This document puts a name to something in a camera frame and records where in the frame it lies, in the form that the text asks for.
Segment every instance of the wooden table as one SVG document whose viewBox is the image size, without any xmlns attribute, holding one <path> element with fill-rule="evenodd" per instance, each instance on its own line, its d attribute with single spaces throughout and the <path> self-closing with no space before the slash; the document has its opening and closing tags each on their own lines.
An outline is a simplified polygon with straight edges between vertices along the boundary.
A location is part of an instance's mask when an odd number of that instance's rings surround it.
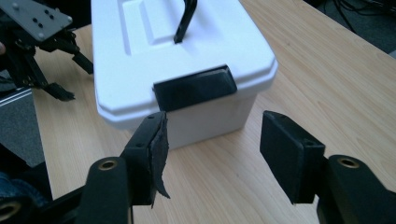
<svg viewBox="0 0 396 224">
<path fill-rule="evenodd" d="M 242 3 L 276 54 L 276 81 L 258 95 L 244 129 L 169 153 L 163 179 L 172 199 L 135 207 L 136 223 L 318 223 L 314 204 L 290 204 L 259 152 L 264 110 L 294 119 L 327 146 L 327 157 L 366 162 L 396 190 L 396 61 L 303 0 Z M 77 35 L 91 59 L 91 27 Z M 34 92 L 57 198 L 82 186 L 93 162 L 119 156 L 131 135 L 98 116 L 93 77 L 69 55 L 36 58 L 49 81 L 77 98 L 63 103 Z"/>
</svg>

